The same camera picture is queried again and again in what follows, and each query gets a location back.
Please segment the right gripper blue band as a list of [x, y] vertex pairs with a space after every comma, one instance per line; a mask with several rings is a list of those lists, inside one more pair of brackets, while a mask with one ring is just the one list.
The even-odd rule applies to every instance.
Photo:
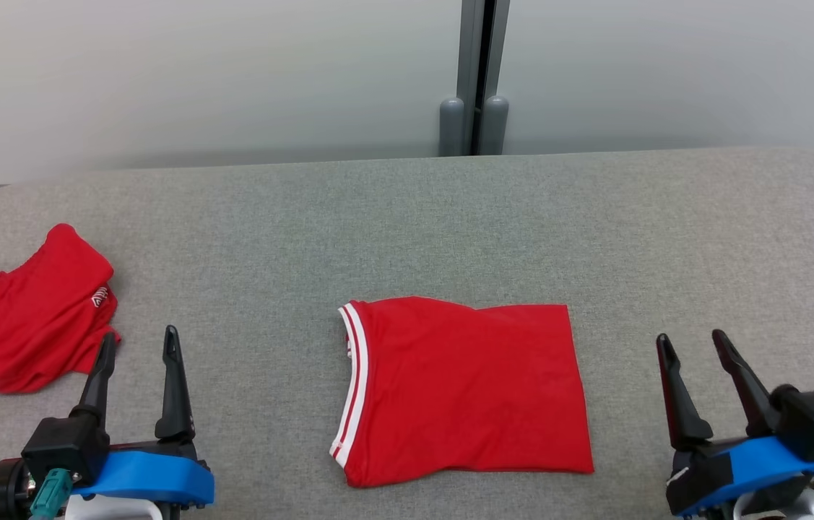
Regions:
[[673, 474], [665, 484], [670, 513], [704, 516], [707, 511], [736, 506], [740, 499], [745, 500], [740, 508], [743, 516], [792, 506], [813, 481], [814, 460], [798, 457], [773, 436], [779, 412], [727, 333], [714, 329], [711, 339], [735, 385], [747, 419], [745, 432], [751, 438], [709, 442], [713, 431], [688, 394], [680, 358], [667, 334], [659, 334], [657, 355], [670, 446], [688, 450], [675, 452]]

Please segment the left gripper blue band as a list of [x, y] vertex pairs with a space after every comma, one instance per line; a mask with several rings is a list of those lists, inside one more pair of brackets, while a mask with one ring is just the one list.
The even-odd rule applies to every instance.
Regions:
[[[79, 415], [105, 425], [108, 383], [115, 372], [118, 339], [103, 336], [79, 400]], [[194, 415], [178, 329], [165, 328], [163, 338], [163, 408], [155, 423], [159, 441], [194, 440]], [[203, 509], [215, 503], [215, 476], [190, 457], [148, 451], [112, 451], [102, 473], [90, 486], [71, 495], [72, 519], [178, 519], [185, 508]]]

